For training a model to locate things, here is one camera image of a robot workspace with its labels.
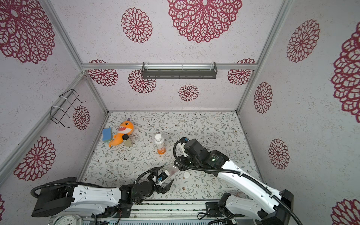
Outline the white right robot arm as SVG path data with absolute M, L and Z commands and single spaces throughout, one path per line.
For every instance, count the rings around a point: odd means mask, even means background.
M 245 216 L 263 225 L 287 225 L 290 219 L 302 222 L 293 212 L 293 194 L 279 191 L 262 183 L 236 165 L 220 151 L 208 151 L 196 139 L 184 137 L 173 146 L 175 165 L 180 170 L 194 170 L 212 174 L 233 185 L 249 198 L 239 198 L 230 193 L 221 197 L 217 206 L 225 215 L 224 221 Z

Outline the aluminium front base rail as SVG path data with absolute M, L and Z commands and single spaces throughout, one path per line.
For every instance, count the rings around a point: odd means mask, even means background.
M 57 215 L 79 215 L 83 225 L 262 225 L 261 222 L 250 217 L 236 216 L 232 220 L 224 221 L 225 215 L 219 210 L 217 200 L 181 200 L 181 201 L 144 201 L 134 204 L 128 218 L 124 217 L 92 217 L 92 214 L 75 214 L 61 212 Z

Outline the blue green sponge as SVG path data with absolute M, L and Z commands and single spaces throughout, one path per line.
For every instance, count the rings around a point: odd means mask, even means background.
M 102 138 L 103 142 L 105 142 L 105 143 L 110 142 L 113 139 L 112 128 L 111 127 L 104 128 L 102 131 L 102 135 L 103 135 L 103 138 Z

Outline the orange shark plush toy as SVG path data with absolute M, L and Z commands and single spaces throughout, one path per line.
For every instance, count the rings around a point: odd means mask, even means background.
M 116 135 L 113 136 L 112 140 L 109 142 L 109 148 L 117 146 L 123 143 L 123 136 L 130 136 L 134 131 L 134 124 L 128 118 L 124 121 L 118 128 Z

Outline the grey wall shelf rail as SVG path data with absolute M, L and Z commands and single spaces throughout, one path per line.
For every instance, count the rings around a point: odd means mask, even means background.
M 164 64 L 150 65 L 143 63 L 141 75 L 143 79 L 216 79 L 218 73 L 216 63 L 198 64 Z

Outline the white bottle orange base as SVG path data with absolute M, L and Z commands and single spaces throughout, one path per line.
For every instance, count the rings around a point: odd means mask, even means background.
M 166 147 L 165 147 L 165 144 L 164 144 L 164 137 L 163 137 L 163 140 L 160 141 L 160 142 L 157 142 L 156 140 L 154 140 L 156 146 L 157 146 L 157 152 L 159 155 L 163 155 L 166 153 Z

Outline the white round bottle cap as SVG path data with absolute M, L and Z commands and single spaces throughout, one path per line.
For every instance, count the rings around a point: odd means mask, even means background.
M 156 140 L 157 142 L 160 142 L 160 141 L 163 140 L 163 136 L 162 136 L 161 134 L 156 134 L 156 135 L 155 135 L 155 140 Z

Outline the black capped square bottle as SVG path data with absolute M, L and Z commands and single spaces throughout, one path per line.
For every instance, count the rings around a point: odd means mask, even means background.
M 131 141 L 128 134 L 124 134 L 122 136 L 122 140 L 123 140 L 123 143 L 125 144 L 126 147 L 131 147 L 132 146 L 132 141 Z

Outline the white dial gauge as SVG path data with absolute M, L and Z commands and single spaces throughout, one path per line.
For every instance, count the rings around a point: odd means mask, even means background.
M 62 215 L 56 217 L 52 225 L 83 225 L 83 219 L 79 215 Z

